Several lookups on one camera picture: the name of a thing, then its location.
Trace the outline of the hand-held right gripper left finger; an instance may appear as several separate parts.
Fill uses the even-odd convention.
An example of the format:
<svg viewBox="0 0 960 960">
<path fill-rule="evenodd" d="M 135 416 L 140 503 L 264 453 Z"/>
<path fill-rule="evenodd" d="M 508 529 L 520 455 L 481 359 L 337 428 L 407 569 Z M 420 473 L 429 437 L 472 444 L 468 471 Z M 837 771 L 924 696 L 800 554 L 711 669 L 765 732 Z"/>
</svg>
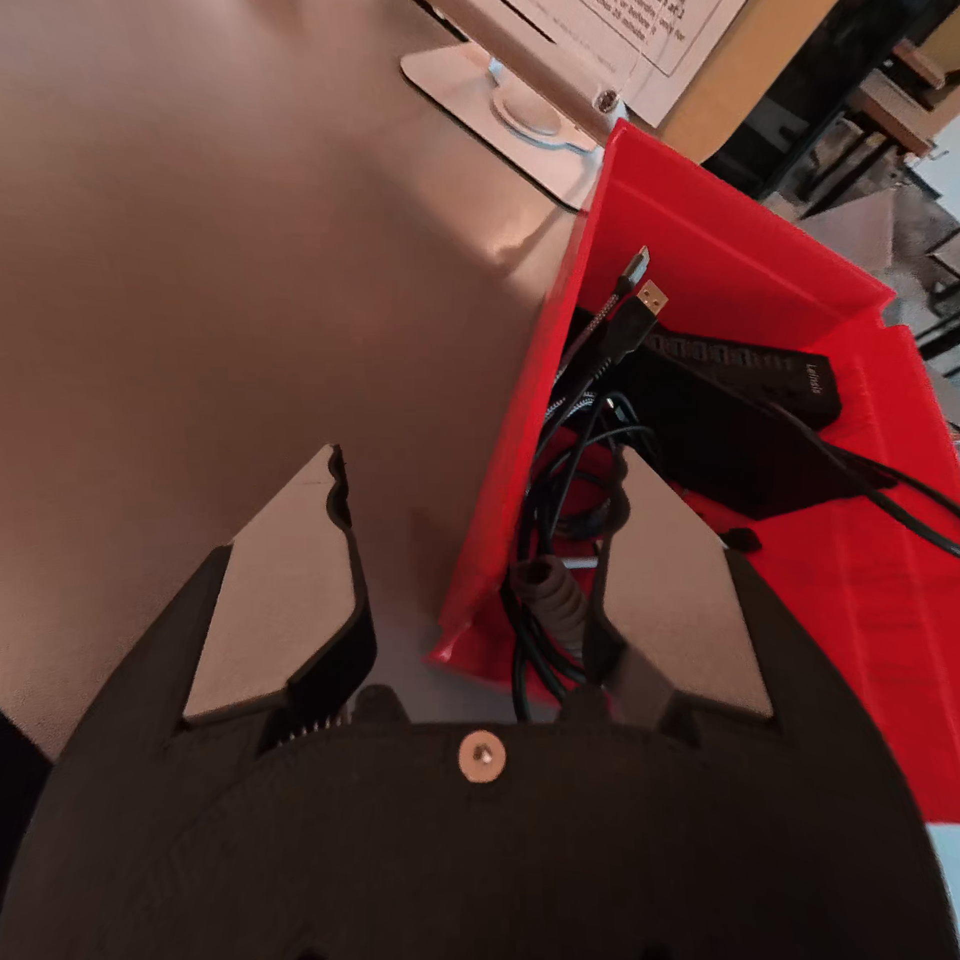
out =
<svg viewBox="0 0 960 960">
<path fill-rule="evenodd" d="M 348 723 L 378 655 L 340 445 L 325 445 L 234 536 L 183 709 L 207 731 L 265 725 L 259 751 Z"/>
</svg>

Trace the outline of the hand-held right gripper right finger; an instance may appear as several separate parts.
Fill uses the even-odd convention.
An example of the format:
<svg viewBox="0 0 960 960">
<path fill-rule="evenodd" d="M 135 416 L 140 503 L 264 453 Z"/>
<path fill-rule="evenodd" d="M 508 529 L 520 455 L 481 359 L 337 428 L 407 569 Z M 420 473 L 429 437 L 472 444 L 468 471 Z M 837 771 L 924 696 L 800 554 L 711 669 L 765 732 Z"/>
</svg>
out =
<svg viewBox="0 0 960 960">
<path fill-rule="evenodd" d="M 643 731 L 689 708 L 774 717 L 726 546 L 630 447 L 615 457 L 583 666 L 614 718 Z"/>
</svg>

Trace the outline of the black usb hub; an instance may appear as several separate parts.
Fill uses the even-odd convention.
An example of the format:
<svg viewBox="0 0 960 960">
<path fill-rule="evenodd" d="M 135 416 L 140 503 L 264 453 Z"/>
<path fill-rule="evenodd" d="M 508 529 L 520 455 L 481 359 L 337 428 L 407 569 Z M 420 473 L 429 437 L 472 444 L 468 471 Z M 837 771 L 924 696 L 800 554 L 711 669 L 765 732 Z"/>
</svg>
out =
<svg viewBox="0 0 960 960">
<path fill-rule="evenodd" d="M 653 431 L 667 480 L 751 521 L 898 483 L 881 464 L 825 453 L 805 433 L 818 437 L 843 409 L 824 355 L 657 326 L 609 384 Z"/>
</svg>

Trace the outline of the red plastic bin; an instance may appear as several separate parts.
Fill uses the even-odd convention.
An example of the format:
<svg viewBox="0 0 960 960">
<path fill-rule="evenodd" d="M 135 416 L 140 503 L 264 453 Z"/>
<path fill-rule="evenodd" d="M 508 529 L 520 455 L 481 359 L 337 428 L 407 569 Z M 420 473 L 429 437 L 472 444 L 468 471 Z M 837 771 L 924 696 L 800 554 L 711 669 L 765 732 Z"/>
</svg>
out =
<svg viewBox="0 0 960 960">
<path fill-rule="evenodd" d="M 500 422 L 426 664 L 506 691 L 496 597 L 573 308 L 647 245 L 671 330 L 828 357 L 843 403 L 825 437 L 958 501 L 958 456 L 893 293 L 653 137 L 620 123 Z M 864 497 L 763 520 L 752 563 L 860 696 L 924 819 L 958 824 L 958 559 Z"/>
</svg>

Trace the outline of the tan backing board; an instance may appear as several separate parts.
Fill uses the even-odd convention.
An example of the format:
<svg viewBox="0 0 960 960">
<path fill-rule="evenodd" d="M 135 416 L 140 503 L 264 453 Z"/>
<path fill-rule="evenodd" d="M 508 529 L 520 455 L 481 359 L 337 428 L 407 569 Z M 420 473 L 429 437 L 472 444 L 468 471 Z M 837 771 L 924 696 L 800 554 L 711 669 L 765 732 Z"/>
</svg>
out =
<svg viewBox="0 0 960 960">
<path fill-rule="evenodd" d="M 656 130 L 701 163 L 734 134 L 834 7 L 834 1 L 749 1 Z"/>
</svg>

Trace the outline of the wooden table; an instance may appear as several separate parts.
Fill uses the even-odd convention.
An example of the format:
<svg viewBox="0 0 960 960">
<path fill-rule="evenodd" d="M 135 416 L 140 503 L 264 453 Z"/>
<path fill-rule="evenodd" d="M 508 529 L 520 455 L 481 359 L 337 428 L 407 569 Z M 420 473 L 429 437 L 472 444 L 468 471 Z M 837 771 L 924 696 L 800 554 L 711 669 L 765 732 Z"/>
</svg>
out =
<svg viewBox="0 0 960 960">
<path fill-rule="evenodd" d="M 958 54 L 950 54 L 943 66 L 924 48 L 904 39 L 894 45 L 887 63 L 903 68 L 918 92 L 905 86 L 881 68 L 870 71 L 846 99 L 849 111 L 862 114 L 887 138 L 917 158 L 927 156 L 935 138 L 958 118 Z"/>
</svg>

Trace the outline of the printed instruction sheet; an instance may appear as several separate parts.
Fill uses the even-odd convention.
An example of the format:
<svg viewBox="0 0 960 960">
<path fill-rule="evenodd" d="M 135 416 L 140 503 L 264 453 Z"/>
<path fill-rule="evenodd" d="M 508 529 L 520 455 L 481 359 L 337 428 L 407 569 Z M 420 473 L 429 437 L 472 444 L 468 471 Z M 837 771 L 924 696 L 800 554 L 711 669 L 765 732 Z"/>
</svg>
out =
<svg viewBox="0 0 960 960">
<path fill-rule="evenodd" d="M 510 1 L 551 42 L 610 81 L 657 127 L 736 22 L 744 1 Z"/>
</svg>

